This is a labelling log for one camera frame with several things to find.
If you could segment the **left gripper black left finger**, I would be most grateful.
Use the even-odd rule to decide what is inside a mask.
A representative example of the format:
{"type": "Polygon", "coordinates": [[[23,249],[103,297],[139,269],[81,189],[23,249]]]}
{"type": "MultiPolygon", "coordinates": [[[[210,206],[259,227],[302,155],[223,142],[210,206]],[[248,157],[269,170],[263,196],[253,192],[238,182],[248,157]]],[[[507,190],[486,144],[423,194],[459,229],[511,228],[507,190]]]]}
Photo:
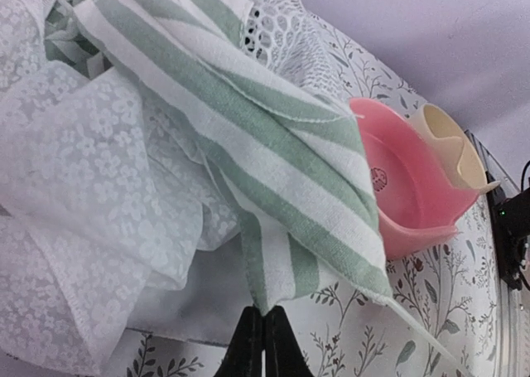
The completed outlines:
{"type": "Polygon", "coordinates": [[[238,320],[218,377],[260,377],[263,372],[264,321],[256,307],[245,307],[238,320]]]}

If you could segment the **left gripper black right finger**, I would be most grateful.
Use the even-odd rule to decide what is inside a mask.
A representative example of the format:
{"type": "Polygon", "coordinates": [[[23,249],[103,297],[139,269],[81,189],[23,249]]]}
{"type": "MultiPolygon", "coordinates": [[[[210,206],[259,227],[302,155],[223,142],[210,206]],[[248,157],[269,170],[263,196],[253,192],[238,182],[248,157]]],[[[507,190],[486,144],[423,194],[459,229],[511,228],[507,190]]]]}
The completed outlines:
{"type": "Polygon", "coordinates": [[[275,306],[264,318],[267,377],[311,377],[283,307],[275,306]]]}

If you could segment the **green striped pet tent fabric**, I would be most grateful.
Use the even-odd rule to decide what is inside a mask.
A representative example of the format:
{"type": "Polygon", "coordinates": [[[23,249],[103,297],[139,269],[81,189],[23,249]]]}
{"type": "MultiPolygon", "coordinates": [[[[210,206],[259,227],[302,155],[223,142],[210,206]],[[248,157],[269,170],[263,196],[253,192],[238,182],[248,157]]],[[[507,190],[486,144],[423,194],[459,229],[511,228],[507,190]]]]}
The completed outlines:
{"type": "Polygon", "coordinates": [[[349,283],[399,316],[359,128],[300,0],[1,0],[1,349],[100,375],[349,283]]]}

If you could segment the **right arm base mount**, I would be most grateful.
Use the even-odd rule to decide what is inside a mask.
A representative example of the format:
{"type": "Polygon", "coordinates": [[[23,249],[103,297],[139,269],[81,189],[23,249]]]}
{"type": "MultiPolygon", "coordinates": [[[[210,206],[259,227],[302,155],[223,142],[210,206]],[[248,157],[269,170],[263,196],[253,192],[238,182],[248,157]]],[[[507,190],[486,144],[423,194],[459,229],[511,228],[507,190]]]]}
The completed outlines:
{"type": "Polygon", "coordinates": [[[529,165],[523,168],[523,188],[510,196],[497,186],[486,195],[499,278],[509,289],[529,289],[523,272],[529,262],[529,165]]]}

